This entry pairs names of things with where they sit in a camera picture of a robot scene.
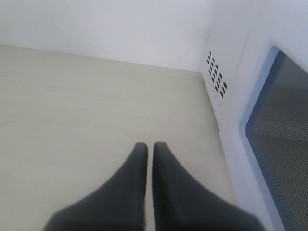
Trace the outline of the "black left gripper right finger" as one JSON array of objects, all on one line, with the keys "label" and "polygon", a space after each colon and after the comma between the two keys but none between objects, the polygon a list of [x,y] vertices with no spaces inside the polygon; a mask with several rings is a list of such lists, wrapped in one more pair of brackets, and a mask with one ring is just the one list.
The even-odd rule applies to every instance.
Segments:
[{"label": "black left gripper right finger", "polygon": [[157,231],[263,231],[259,219],[195,180],[165,142],[156,142],[152,198]]}]

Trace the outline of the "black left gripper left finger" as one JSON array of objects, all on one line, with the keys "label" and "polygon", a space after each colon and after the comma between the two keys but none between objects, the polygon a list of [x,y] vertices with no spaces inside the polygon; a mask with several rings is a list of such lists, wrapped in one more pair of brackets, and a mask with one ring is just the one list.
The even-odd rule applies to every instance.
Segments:
[{"label": "black left gripper left finger", "polygon": [[117,172],[82,200],[51,217],[46,231],[143,231],[148,148],[136,143]]}]

